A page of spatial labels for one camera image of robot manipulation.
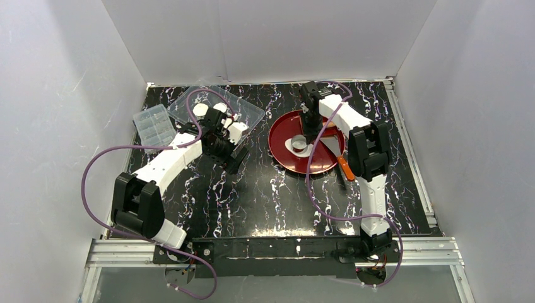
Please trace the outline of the red round tray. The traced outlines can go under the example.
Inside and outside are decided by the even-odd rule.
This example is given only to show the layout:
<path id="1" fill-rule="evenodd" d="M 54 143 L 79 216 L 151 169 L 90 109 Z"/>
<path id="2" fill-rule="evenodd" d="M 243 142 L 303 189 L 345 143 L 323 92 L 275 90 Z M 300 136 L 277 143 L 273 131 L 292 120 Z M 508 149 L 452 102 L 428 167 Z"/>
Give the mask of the red round tray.
<path id="1" fill-rule="evenodd" d="M 312 157 L 310 164 L 311 174 L 321 174 L 337 166 L 336 157 L 321 143 L 318 142 L 316 148 L 312 148 L 312 153 L 308 158 L 298 158 L 292 155 L 285 148 L 285 141 L 297 134 L 302 134 L 300 124 L 300 110 L 285 113 L 278 118 L 271 126 L 268 136 L 268 146 L 270 152 L 284 169 L 297 174 L 307 172 L 309 157 Z"/>

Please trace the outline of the metal ring cutter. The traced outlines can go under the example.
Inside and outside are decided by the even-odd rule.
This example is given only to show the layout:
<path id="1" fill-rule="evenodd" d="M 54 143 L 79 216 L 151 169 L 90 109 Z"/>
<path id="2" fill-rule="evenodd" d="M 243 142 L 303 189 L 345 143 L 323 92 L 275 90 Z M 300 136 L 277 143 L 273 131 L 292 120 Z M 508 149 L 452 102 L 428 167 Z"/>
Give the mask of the metal ring cutter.
<path id="1" fill-rule="evenodd" d="M 308 148 L 307 139 L 302 134 L 297 134 L 290 140 L 291 150 L 295 153 L 304 152 Z"/>

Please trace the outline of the white dough piece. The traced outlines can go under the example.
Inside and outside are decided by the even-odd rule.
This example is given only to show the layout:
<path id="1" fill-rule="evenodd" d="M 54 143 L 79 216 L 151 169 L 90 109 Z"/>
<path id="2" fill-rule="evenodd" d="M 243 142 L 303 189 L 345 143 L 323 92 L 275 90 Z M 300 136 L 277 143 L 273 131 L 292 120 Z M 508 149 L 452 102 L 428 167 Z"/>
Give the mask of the white dough piece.
<path id="1" fill-rule="evenodd" d="M 290 140 L 292 139 L 289 138 L 285 141 L 285 148 L 294 156 L 298 157 L 298 158 L 308 158 L 310 156 L 310 154 L 312 153 L 312 148 L 313 148 L 313 144 L 308 144 L 308 148 L 301 152 L 301 153 L 295 153 L 291 150 L 291 146 L 290 146 Z"/>

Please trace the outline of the wooden double-ended rolling pin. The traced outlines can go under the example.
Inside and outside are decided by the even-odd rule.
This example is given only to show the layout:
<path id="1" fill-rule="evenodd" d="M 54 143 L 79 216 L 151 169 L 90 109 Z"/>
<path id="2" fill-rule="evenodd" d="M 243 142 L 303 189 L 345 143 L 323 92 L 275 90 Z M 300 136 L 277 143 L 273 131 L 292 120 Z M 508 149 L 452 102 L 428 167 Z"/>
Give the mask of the wooden double-ended rolling pin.
<path id="1" fill-rule="evenodd" d="M 334 127 L 336 127 L 335 123 L 333 123 L 333 122 L 329 122 L 329 123 L 327 123 L 327 122 L 323 122 L 322 125 L 323 125 L 323 126 L 326 126 L 327 128 L 334 128 Z"/>

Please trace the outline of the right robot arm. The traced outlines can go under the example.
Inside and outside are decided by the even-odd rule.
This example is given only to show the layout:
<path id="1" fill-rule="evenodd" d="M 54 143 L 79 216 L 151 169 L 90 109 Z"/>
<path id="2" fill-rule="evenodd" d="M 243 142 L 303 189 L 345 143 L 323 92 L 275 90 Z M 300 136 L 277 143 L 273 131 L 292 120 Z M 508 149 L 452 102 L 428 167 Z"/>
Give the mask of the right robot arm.
<path id="1" fill-rule="evenodd" d="M 346 98 L 314 81 L 300 87 L 300 114 L 306 142 L 316 149 L 330 122 L 347 139 L 348 167 L 360 187 L 362 215 L 355 241 L 341 244 L 332 252 L 341 262 L 381 256 L 392 246 L 392 227 L 386 215 L 385 182 L 391 163 L 388 127 L 359 114 Z"/>

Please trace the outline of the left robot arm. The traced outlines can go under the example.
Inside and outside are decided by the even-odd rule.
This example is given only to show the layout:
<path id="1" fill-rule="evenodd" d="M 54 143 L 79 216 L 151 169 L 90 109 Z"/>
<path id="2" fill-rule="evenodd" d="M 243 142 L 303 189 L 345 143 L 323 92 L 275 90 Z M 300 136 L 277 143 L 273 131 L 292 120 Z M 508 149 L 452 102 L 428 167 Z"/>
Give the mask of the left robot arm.
<path id="1" fill-rule="evenodd" d="M 133 174 L 123 172 L 116 178 L 112 223 L 168 247 L 181 248 L 186 232 L 165 218 L 163 194 L 191 162 L 203 155 L 227 174 L 236 174 L 248 150 L 235 149 L 248 130 L 246 123 L 212 108 L 199 122 L 185 123 L 167 150 Z"/>

